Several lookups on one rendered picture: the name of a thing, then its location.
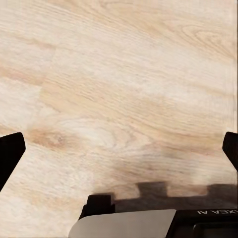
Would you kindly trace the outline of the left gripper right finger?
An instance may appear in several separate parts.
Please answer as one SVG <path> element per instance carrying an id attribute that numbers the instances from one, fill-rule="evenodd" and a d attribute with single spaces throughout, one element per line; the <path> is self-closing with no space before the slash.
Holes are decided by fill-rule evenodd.
<path id="1" fill-rule="evenodd" d="M 231 161 L 236 171 L 238 172 L 238 134 L 226 132 L 224 137 L 222 150 Z"/>

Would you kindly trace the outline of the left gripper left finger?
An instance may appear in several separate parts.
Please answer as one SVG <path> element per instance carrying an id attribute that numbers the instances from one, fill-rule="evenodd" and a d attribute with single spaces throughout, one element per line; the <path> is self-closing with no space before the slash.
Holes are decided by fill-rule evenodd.
<path id="1" fill-rule="evenodd" d="M 0 191 L 26 150 L 22 132 L 0 137 Z"/>

